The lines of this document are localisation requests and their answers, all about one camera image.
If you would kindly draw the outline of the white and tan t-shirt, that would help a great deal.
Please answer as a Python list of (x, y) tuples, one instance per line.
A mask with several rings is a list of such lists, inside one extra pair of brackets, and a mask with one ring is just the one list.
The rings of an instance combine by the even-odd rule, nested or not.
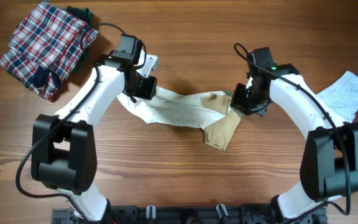
[(133, 103), (122, 93), (117, 99), (128, 112), (147, 124), (202, 129), (204, 142), (220, 151), (227, 149), (242, 118), (230, 107), (231, 94), (224, 91), (180, 95), (158, 87), (151, 100), (138, 98)]

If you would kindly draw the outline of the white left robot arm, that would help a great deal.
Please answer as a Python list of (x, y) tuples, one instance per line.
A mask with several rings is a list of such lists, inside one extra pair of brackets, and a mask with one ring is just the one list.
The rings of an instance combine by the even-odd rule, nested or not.
[(105, 62), (93, 68), (85, 86), (53, 116), (40, 114), (33, 124), (31, 176), (51, 197), (64, 197), (71, 207), (67, 222), (107, 223), (110, 202), (94, 178), (98, 166), (94, 129), (109, 105), (135, 87), (131, 97), (149, 100), (155, 95), (157, 79), (151, 76), (157, 61), (148, 59), (139, 69)]

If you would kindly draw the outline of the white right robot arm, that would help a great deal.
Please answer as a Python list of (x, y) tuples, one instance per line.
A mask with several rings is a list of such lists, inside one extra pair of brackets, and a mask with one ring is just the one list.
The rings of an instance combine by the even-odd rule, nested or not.
[(247, 76), (248, 85), (236, 86), (231, 105), (256, 114), (275, 103), (306, 140), (299, 182), (274, 196), (264, 207), (264, 217), (289, 223), (328, 205), (349, 215), (352, 195), (358, 192), (358, 122), (330, 111), (292, 64), (250, 63)]

